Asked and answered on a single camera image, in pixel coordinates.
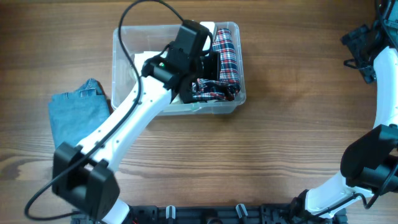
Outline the black garment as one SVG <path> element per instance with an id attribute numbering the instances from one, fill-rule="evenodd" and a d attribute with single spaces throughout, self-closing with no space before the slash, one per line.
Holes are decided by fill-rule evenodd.
<path id="1" fill-rule="evenodd" d="M 179 95 L 180 99 L 184 104 L 189 104 L 189 103 L 196 103 L 199 102 L 198 99 L 194 98 L 194 93 L 192 91 L 192 83 L 196 80 L 194 76 L 186 76 L 182 79 L 182 81 L 179 84 Z"/>

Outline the red plaid shirt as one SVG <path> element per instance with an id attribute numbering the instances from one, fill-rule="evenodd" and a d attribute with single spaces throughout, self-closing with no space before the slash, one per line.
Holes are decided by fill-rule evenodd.
<path id="1" fill-rule="evenodd" d="M 220 72 L 216 78 L 198 78 L 192 85 L 193 101 L 233 101 L 241 90 L 240 74 L 231 31 L 220 29 L 212 44 L 212 52 L 220 55 Z"/>

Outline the blue jeans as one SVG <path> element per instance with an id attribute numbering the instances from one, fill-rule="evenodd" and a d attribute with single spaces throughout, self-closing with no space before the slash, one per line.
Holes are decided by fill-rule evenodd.
<path id="1" fill-rule="evenodd" d="M 76 146 L 110 116 L 106 96 L 93 78 L 75 91 L 53 95 L 48 110 L 56 148 L 63 143 Z"/>

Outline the cream cloth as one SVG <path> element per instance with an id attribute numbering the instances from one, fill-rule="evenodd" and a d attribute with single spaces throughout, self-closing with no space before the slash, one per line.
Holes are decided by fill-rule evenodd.
<path id="1" fill-rule="evenodd" d="M 166 58 L 167 52 L 161 53 L 157 51 L 144 51 L 142 53 L 134 54 L 134 65 L 137 69 L 141 69 L 144 65 L 144 62 L 156 55 L 160 55 L 162 58 Z"/>

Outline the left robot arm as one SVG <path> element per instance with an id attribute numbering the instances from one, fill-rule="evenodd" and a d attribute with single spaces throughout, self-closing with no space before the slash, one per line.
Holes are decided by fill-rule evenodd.
<path id="1" fill-rule="evenodd" d="M 75 146 L 62 143 L 53 158 L 52 192 L 93 221 L 127 223 L 128 204 L 119 199 L 119 164 L 144 128 L 175 98 L 198 101 L 196 80 L 217 79 L 220 56 L 212 50 L 216 24 L 184 20 L 174 41 L 148 58 L 126 99 Z"/>

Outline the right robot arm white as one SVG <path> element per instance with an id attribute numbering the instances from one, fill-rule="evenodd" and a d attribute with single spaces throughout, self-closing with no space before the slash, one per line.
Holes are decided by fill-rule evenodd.
<path id="1" fill-rule="evenodd" d="M 344 66 L 377 85 L 377 106 L 370 132 L 349 145 L 340 171 L 323 185 L 303 191 L 282 209 L 290 223 L 334 223 L 347 206 L 360 200 L 369 210 L 376 200 L 397 192 L 397 1 L 375 1 L 376 18 L 341 38 L 352 54 Z"/>

